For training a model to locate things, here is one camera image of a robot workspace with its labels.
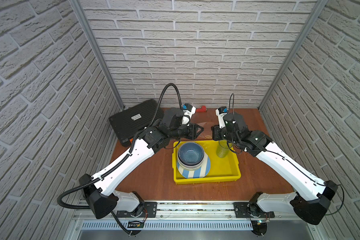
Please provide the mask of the blue translucent cup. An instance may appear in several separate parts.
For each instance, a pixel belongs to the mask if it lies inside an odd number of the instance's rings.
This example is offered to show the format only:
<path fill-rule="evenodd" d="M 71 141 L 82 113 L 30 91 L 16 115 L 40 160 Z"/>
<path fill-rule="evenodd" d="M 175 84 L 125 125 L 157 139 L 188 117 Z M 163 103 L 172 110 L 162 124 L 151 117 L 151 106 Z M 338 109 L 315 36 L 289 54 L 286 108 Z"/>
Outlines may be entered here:
<path fill-rule="evenodd" d="M 225 140 L 218 141 L 216 154 L 219 158 L 225 158 L 229 151 L 230 151 L 230 146 L 227 141 Z"/>

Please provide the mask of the dark blue ceramic bowl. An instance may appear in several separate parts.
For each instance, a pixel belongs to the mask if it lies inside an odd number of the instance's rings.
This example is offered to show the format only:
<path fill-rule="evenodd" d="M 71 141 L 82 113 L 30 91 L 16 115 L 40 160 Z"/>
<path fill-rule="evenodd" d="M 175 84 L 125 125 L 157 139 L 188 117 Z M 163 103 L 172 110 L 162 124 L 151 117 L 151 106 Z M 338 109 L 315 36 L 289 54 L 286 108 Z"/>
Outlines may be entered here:
<path fill-rule="evenodd" d="M 204 149 L 195 142 L 187 142 L 180 146 L 178 150 L 178 158 L 185 163 L 198 163 L 203 160 Z"/>

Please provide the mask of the yellow plastic bin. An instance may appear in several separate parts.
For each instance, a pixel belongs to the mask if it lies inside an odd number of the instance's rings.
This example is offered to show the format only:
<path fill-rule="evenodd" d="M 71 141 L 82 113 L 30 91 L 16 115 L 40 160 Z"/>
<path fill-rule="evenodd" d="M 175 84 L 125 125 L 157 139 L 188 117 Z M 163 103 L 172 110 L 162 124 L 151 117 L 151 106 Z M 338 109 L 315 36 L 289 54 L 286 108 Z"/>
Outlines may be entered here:
<path fill-rule="evenodd" d="M 241 172 L 239 168 L 239 160 L 236 154 L 231 151 L 228 152 L 225 158 L 219 158 L 216 154 L 218 142 L 214 141 L 196 141 L 204 149 L 204 152 L 209 156 L 211 160 L 211 170 L 204 178 L 198 179 L 186 179 L 184 178 L 177 168 L 178 150 L 181 143 L 172 154 L 172 167 L 174 172 L 174 181 L 177 185 L 189 185 L 189 184 L 203 184 L 203 183 L 220 183 L 220 182 L 232 182 L 241 178 Z"/>

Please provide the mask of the translucent purple bowl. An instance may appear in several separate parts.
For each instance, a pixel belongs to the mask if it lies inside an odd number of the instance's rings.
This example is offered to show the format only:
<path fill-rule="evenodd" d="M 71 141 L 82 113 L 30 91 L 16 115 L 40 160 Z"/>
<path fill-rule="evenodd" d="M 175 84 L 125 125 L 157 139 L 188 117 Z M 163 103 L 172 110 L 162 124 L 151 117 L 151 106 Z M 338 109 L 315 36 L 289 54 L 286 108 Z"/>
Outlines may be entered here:
<path fill-rule="evenodd" d="M 198 169 L 202 166 L 203 164 L 203 160 L 199 161 L 198 163 L 185 163 L 185 162 L 182 162 L 181 160 L 177 160 L 177 163 L 179 164 L 179 166 L 181 166 L 182 168 L 184 169 L 190 169 L 190 170 L 195 170 L 195 169 Z"/>

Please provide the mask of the pink translucent cup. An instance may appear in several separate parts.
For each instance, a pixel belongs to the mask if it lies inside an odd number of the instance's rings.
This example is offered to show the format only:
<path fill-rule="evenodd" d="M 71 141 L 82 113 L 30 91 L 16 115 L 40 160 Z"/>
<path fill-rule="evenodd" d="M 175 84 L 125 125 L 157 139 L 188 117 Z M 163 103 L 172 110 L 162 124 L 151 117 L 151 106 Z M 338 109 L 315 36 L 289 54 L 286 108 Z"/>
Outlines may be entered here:
<path fill-rule="evenodd" d="M 204 140 L 212 140 L 213 139 L 213 134 L 212 134 L 212 127 L 215 126 L 216 124 L 213 122 L 203 122 L 203 123 L 198 123 L 199 126 L 203 127 L 204 130 L 203 132 L 198 136 L 197 140 L 200 141 L 204 141 Z"/>

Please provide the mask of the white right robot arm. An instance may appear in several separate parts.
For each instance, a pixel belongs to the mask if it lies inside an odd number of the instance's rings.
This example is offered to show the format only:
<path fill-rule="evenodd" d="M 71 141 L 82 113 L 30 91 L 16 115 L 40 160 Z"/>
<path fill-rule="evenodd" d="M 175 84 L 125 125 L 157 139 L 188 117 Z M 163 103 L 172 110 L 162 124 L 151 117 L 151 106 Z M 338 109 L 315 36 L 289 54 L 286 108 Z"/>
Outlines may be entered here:
<path fill-rule="evenodd" d="M 271 167 L 294 189 L 287 194 L 267 194 L 257 192 L 248 202 L 253 217 L 270 212 L 295 214 L 311 225 L 318 225 L 328 214 L 331 200 L 338 185 L 333 181 L 324 181 L 311 174 L 295 160 L 289 157 L 267 134 L 249 130 L 244 118 L 227 107 L 216 109 L 218 125 L 213 126 L 214 141 L 227 141 L 240 153 L 248 153 Z"/>

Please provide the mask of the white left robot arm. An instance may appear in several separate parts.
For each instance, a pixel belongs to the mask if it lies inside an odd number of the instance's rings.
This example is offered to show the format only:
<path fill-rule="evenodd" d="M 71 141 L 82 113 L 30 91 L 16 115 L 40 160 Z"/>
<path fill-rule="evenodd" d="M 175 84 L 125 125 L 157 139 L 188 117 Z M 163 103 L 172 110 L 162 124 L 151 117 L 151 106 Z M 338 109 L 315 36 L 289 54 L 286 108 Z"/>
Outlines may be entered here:
<path fill-rule="evenodd" d="M 129 212 L 135 217 L 141 214 L 144 200 L 137 192 L 116 191 L 117 186 L 141 163 L 168 146 L 170 140 L 195 140 L 204 130 L 191 123 L 195 112 L 196 107 L 191 104 L 166 110 L 163 118 L 138 131 L 130 148 L 106 168 L 80 178 L 80 184 L 87 185 L 82 190 L 83 196 L 97 219 L 113 211 Z"/>

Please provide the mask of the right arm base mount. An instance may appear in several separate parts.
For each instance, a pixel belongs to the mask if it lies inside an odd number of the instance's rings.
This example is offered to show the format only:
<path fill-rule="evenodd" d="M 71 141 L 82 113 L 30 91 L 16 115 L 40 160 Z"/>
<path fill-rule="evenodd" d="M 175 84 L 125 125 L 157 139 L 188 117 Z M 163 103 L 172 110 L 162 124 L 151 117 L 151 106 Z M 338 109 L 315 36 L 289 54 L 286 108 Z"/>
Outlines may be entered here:
<path fill-rule="evenodd" d="M 272 219 L 275 218 L 274 212 L 264 212 L 256 204 L 249 202 L 234 202 L 236 218 L 251 219 Z"/>

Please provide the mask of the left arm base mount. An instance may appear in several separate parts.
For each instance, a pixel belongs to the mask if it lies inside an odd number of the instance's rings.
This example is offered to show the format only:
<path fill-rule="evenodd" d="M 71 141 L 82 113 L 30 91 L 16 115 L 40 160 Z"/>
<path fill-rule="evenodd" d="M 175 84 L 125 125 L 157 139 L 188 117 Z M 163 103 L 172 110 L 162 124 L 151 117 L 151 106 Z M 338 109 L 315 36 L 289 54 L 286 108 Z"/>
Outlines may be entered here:
<path fill-rule="evenodd" d="M 144 202 L 142 206 L 136 211 L 127 212 L 127 211 L 116 211 L 116 215 L 118 218 L 155 218 L 158 209 L 157 202 Z"/>

